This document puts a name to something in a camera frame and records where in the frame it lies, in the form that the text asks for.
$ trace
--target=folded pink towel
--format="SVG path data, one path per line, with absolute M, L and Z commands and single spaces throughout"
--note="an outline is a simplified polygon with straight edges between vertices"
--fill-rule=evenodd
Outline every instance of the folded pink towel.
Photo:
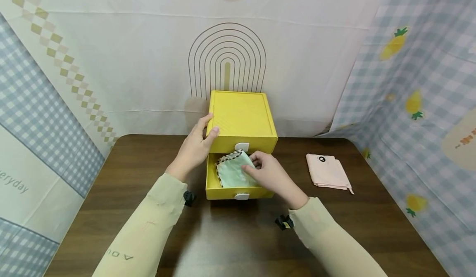
M 342 164 L 334 156 L 306 154 L 306 160 L 314 185 L 350 190 L 354 194 Z

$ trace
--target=white drawer handle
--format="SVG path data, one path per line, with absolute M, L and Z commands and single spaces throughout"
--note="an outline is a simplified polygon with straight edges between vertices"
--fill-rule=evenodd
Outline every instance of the white drawer handle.
M 235 195 L 235 199 L 237 199 L 238 201 L 246 201 L 248 198 L 250 198 L 249 193 L 237 193 Z
M 243 150 L 244 152 L 247 152 L 250 149 L 250 143 L 237 143 L 235 145 L 235 150 Z

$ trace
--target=wooden table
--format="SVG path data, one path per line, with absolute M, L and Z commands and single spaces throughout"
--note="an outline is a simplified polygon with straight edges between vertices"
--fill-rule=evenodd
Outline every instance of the wooden table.
M 172 162 L 184 137 L 128 135 L 107 158 L 45 276 L 89 277 L 120 228 Z M 355 195 L 311 183 L 305 154 L 334 155 Z M 389 276 L 447 276 L 419 234 L 351 142 L 281 138 L 275 157 L 309 196 L 318 196 Z M 293 230 L 278 197 L 207 201 L 205 167 L 192 173 L 197 194 L 172 230 L 157 276 L 328 276 Z

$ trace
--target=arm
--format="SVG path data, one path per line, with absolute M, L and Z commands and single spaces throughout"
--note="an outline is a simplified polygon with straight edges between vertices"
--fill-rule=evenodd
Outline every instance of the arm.
M 163 174 L 107 249 L 93 277 L 155 276 L 172 227 L 185 204 L 187 184 Z
M 307 195 L 270 154 L 250 156 L 256 169 L 243 166 L 261 186 L 277 193 L 289 205 L 294 230 L 332 277 L 386 277 L 370 254 L 329 214 L 318 198 Z
M 207 157 L 218 128 L 203 139 L 212 118 L 201 118 L 182 144 L 175 160 L 152 186 L 107 249 L 93 277 L 153 277 L 172 227 L 182 214 L 186 177 Z
M 372 256 L 334 221 L 318 198 L 290 210 L 294 230 L 333 277 L 386 277 Z

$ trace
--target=hand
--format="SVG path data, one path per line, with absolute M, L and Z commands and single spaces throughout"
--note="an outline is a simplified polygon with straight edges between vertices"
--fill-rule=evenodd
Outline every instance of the hand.
M 207 138 L 203 139 L 203 130 L 212 118 L 213 115 L 210 113 L 198 120 L 198 123 L 195 124 L 191 133 L 182 143 L 175 160 L 165 170 L 166 173 L 184 182 L 188 173 L 207 158 L 213 140 L 216 139 L 219 133 L 219 128 L 213 127 Z
M 250 156 L 256 169 L 243 165 L 241 169 L 253 177 L 261 186 L 277 193 L 297 210 L 306 205 L 308 196 L 291 180 L 279 161 L 270 154 L 256 151 Z

